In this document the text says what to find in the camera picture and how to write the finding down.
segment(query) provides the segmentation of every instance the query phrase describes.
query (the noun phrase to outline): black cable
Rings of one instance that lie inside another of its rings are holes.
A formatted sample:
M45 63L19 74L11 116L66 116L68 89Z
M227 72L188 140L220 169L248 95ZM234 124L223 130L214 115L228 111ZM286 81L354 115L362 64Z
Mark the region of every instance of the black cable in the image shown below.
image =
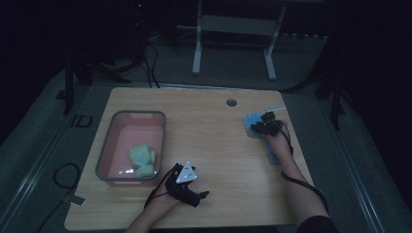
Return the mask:
M148 67L148 83L149 87L152 88L152 82L151 82L151 67L149 66L148 58L145 56L144 61L146 63L146 66Z
M286 128L286 130L288 130L288 134L289 134L289 129L288 129L288 127L287 127L282 121L280 121L280 120L278 120L277 122L279 122L280 124L282 124L282 126L285 126L285 128ZM276 127L278 127L279 131L282 133L282 135L283 135L283 136L285 137L285 139L287 140L287 142L288 142L288 144L289 144L289 147L290 147L290 150L291 150L291 154L293 154L293 147L292 147L292 145L291 145L291 137L288 137L288 136L286 135L286 133L282 130L282 127L281 127L281 126L279 126L279 125L278 125L277 123L275 123L275 122L274 122L274 124L276 125ZM327 201L326 201L324 195L323 195L316 187L314 187L314 186L312 186L311 184L306 183L306 182L304 182L304 181L291 178L291 177L289 177L288 175L286 175L284 172L282 172L282 177L283 177L286 181L288 181L288 182L297 183L297 184L302 185L302 186L304 186L304 187L306 187L306 188L309 188L310 190L312 190L313 192L315 192L315 193L321 198L322 202L324 203L324 206L325 206L326 211L329 213L329 207L328 207L328 205L327 205Z
M315 193L321 198L322 202L323 202L324 205L325 205L326 211L329 213L329 207L328 207L328 205L327 205L327 201L326 201L324 195L323 195L316 187L312 186L312 185L309 184L309 183L303 182L303 181L301 181L301 180L291 178L291 177L289 177L288 175L286 175L284 172L282 172L282 177L283 177L285 180L287 180L288 182L297 183L297 184L302 185L302 186L304 186L304 187L306 187L306 188L309 188L310 190L312 190L313 192L315 192Z
M148 44L148 47L152 48L154 50L154 53L155 53L154 64L152 65L152 78L153 78L154 83L157 86L157 88L160 88L160 86L157 82L157 79L155 78L155 64L157 62L158 52L157 52L157 49L154 46Z
M159 196L162 196L162 195L168 193L168 191L167 191L167 192L165 192L165 193L158 194L158 195L155 196L155 194L156 194L157 190L160 188L161 184L166 180L167 177L169 177L169 175L170 175L171 173L176 172L177 168L178 168L178 166L175 165L172 169L170 169L170 170L163 176L163 178L162 178L162 179L160 180L160 182L158 183L157 187L156 187L156 188L152 191L152 193L149 195L148 199L146 200L145 207L144 207L143 209L145 209L145 208L149 205L149 203L150 203L153 199L155 199L156 197L159 197Z
M57 174L60 172L60 170L62 170L63 168L67 167L67 166L72 166L76 169L76 179L73 181L73 183L71 183L70 185L65 185L62 184L61 182L58 181L57 179ZM59 168L57 168L54 173L53 173L53 181L54 183L59 186L59 187L63 187L63 188L67 188L70 189L69 191L67 191L66 195L70 195L70 193L77 187L79 180L80 180L80 168L78 165L76 165L75 163L66 163L62 166L60 166ZM58 208L64 203L63 199L60 199L60 201L57 203L57 205L54 206L54 208L51 210L51 212L48 214L48 216L43 220L42 224L39 226L39 228L37 228L36 233L39 233L43 227L45 226L45 224L48 222L48 220L52 217L52 215L58 210Z

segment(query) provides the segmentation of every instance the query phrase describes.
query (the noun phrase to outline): forearm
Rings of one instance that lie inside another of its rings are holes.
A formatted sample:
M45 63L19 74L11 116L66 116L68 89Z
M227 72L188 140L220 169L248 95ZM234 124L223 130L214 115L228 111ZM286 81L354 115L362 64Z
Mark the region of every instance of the forearm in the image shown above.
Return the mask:
M147 213L142 212L142 214L133 220L124 233L147 233L154 224Z
M279 156L283 172L291 178L306 182L290 154ZM288 199L295 214L295 224L300 225L311 216L328 216L322 199L309 188L286 181Z

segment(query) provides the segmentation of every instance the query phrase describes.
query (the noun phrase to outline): white table leg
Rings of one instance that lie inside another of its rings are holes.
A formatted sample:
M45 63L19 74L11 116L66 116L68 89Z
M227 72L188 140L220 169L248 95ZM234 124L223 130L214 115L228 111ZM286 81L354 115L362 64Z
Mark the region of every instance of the white table leg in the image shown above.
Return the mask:
M267 49L264 49L263 51L264 60L266 62L267 75L268 75L269 80L271 81L276 80L275 67L273 66L273 60L272 60L272 52L273 52L273 48L275 47L276 39L278 39L278 36L279 36L279 29L281 28L282 20L285 15L285 11L286 11L286 7L283 7L281 13L279 14L278 22L275 24L273 28L270 45Z
M200 73L200 62L202 59L202 0L197 1L197 31L196 31L196 48L194 49L193 68L191 72L194 75Z

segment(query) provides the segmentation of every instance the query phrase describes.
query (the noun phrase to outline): sleeve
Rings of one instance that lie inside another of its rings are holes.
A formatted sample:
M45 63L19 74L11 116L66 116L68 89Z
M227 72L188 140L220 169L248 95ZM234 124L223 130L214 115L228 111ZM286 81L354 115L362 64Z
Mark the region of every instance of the sleeve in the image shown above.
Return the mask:
M296 233L337 233L333 221L327 216L311 216L303 221Z

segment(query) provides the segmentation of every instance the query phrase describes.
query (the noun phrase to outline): metal frame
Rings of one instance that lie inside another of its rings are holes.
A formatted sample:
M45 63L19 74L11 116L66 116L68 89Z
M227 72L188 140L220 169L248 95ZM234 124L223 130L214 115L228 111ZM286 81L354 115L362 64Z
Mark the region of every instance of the metal frame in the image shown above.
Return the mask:
M254 35L267 35L271 37L269 46L263 50L269 80L276 80L275 68L272 60L272 52L279 36L279 29L285 16L286 7L282 7L277 20L242 18L242 17L218 17L202 14L202 0L197 1L197 31L196 47L192 73L200 74L200 63L202 59L202 31L219 31L231 33L245 33Z

